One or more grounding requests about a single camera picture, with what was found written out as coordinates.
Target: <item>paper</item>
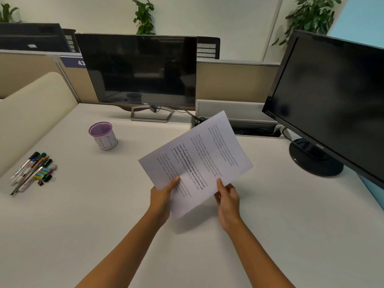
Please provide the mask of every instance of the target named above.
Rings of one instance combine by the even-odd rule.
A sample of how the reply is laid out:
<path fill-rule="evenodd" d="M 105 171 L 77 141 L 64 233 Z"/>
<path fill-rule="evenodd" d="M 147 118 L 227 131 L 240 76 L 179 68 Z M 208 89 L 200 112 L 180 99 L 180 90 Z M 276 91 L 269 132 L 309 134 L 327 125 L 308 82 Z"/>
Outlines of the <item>paper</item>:
<path fill-rule="evenodd" d="M 175 218 L 203 203 L 224 185 L 253 167 L 222 111 L 139 160 L 159 190 L 180 176 L 171 193 L 170 211 Z"/>

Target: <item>potted plant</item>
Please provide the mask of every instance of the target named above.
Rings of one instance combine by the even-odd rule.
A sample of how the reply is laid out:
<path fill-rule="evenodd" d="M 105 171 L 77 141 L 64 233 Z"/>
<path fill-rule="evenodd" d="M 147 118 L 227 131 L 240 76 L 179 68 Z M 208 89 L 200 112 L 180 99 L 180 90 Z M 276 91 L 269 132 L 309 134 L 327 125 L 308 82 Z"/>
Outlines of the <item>potted plant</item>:
<path fill-rule="evenodd" d="M 152 24 L 152 15 L 151 11 L 155 9 L 153 4 L 147 0 L 147 3 L 141 3 L 138 0 L 132 0 L 133 2 L 136 3 L 138 9 L 136 14 L 136 18 L 133 19 L 133 22 L 136 23 L 139 21 L 137 26 L 139 28 L 137 29 L 136 34 L 150 34 L 150 35 L 155 35 L 153 32 L 154 26 Z"/>
<path fill-rule="evenodd" d="M 279 45 L 285 44 L 295 29 L 313 33 L 327 34 L 334 21 L 335 3 L 341 4 L 341 0 L 296 0 L 298 7 L 286 16 L 288 29 L 285 37 Z"/>
<path fill-rule="evenodd" d="M 2 12 L 0 11 L 0 22 L 13 22 L 12 14 L 18 8 L 14 7 L 10 9 L 11 6 L 8 3 L 1 4 L 1 6 L 2 6 Z"/>

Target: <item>pen holder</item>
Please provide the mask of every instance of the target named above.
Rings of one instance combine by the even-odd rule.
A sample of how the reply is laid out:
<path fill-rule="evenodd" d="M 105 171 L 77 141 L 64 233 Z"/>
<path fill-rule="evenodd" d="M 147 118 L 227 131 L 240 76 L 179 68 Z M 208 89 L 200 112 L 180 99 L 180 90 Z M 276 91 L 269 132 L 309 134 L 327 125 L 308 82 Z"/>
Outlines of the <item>pen holder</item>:
<path fill-rule="evenodd" d="M 88 133 L 95 139 L 102 150 L 113 149 L 118 144 L 118 140 L 112 130 L 112 124 L 109 122 L 95 123 L 89 128 Z"/>

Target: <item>black monitor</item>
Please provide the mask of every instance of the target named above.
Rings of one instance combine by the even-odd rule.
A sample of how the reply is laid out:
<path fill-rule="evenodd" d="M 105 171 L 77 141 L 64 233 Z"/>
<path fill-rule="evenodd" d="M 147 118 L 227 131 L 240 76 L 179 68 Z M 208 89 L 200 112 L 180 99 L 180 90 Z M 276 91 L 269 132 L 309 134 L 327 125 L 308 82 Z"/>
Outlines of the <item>black monitor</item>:
<path fill-rule="evenodd" d="M 70 53 L 60 24 L 0 23 L 0 49 Z"/>
<path fill-rule="evenodd" d="M 343 164 L 384 187 L 384 49 L 295 31 L 263 112 L 302 139 L 294 161 L 321 175 Z"/>
<path fill-rule="evenodd" d="M 194 107 L 197 37 L 76 34 L 104 103 Z"/>

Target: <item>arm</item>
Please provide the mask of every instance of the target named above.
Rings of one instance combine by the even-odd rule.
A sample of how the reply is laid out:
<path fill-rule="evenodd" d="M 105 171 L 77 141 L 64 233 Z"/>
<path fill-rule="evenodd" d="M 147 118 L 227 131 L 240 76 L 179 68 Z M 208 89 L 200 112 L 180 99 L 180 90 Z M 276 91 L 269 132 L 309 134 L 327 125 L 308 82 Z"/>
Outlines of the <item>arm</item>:
<path fill-rule="evenodd" d="M 218 179 L 215 194 L 220 224 L 232 240 L 253 288 L 295 288 L 272 261 L 240 217 L 236 189 Z"/>
<path fill-rule="evenodd" d="M 163 190 L 151 189 L 148 211 L 124 239 L 106 256 L 76 288 L 127 288 L 157 231 L 169 218 L 171 191 L 179 183 L 176 177 Z"/>

